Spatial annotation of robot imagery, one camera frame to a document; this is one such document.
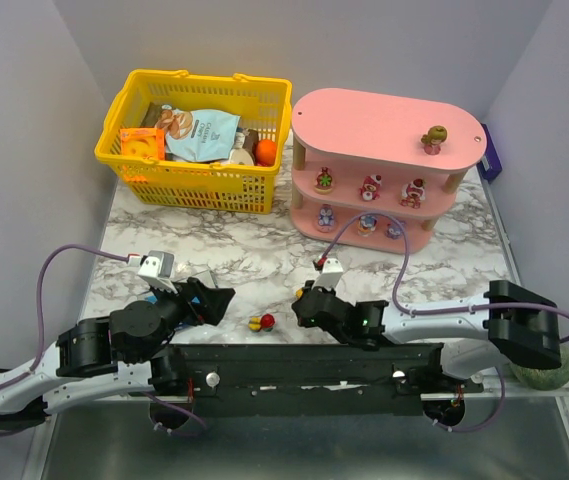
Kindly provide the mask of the red yellow mushroom toy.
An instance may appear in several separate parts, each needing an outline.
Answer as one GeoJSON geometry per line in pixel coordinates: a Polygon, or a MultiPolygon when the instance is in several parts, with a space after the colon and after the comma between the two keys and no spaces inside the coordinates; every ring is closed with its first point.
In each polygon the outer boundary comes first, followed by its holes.
{"type": "Polygon", "coordinates": [[[253,316],[248,322],[248,327],[252,332],[270,332],[276,325],[275,317],[272,314],[253,316]]]}

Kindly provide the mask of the purple bunny donut toy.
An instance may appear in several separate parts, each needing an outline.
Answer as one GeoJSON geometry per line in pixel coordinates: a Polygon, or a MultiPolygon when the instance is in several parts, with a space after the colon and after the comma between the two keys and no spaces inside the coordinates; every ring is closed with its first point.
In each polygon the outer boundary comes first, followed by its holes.
{"type": "Polygon", "coordinates": [[[316,229],[321,233],[329,233],[336,228],[336,225],[337,220],[333,207],[329,204],[322,204],[315,222],[316,229]]]}

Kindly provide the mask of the purple bunny cup toy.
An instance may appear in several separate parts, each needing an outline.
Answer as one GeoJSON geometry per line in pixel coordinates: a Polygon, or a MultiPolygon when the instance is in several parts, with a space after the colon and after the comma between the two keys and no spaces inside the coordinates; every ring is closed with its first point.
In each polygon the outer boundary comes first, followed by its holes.
{"type": "Polygon", "coordinates": [[[357,223],[357,232],[360,236],[370,236],[377,227],[378,219],[374,214],[361,215],[357,223]]]}

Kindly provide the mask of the small purple bunny toy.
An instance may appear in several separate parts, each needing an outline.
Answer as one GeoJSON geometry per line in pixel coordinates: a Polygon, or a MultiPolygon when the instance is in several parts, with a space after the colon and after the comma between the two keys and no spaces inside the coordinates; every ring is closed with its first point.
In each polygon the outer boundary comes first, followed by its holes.
{"type": "Polygon", "coordinates": [[[403,220],[390,221],[385,230],[385,236],[391,240],[398,240],[406,233],[406,222],[403,220]]]}

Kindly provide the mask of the strawberry tart toy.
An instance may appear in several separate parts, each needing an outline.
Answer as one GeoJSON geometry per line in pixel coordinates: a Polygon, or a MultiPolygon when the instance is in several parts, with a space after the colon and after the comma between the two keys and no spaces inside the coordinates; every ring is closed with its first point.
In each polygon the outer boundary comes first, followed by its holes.
{"type": "Polygon", "coordinates": [[[333,190],[333,174],[330,168],[321,167],[317,172],[314,191],[319,194],[329,194],[333,190]]]}

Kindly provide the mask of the pink strawberry bear toy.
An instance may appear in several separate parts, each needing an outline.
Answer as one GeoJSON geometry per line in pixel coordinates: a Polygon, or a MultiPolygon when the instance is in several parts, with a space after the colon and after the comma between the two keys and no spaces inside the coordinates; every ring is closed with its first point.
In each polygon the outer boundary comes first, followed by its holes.
{"type": "Polygon", "coordinates": [[[403,186],[400,204],[413,209],[420,209],[425,197],[425,180],[417,178],[403,186]]]}

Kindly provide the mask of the olive brown round toy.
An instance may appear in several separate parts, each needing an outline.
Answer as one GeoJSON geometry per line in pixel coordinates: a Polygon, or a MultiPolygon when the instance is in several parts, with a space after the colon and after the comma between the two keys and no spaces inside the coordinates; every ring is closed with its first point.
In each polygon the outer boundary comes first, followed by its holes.
{"type": "Polygon", "coordinates": [[[448,131],[442,125],[435,125],[422,135],[421,144],[427,155],[438,155],[442,144],[447,140],[448,131]]]}

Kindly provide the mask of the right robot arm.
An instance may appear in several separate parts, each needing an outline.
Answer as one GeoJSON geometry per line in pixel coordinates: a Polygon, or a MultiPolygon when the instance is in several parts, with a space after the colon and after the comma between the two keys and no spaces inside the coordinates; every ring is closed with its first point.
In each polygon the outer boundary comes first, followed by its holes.
{"type": "Polygon", "coordinates": [[[292,310],[299,326],[361,350],[447,339],[440,369],[454,379],[507,362],[537,370],[562,363],[557,305],[506,280],[491,281],[479,296],[400,306],[386,300],[351,304],[332,290],[306,287],[292,310]]]}

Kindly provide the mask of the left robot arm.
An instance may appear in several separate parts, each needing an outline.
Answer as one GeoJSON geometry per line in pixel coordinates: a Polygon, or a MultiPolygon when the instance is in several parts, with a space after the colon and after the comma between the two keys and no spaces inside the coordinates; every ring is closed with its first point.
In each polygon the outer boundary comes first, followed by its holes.
{"type": "Polygon", "coordinates": [[[73,404],[125,394],[184,395],[193,381],[171,340],[183,325],[218,325],[235,296],[190,277],[110,314],[81,320],[41,358],[0,369],[0,436],[38,426],[73,404]]]}

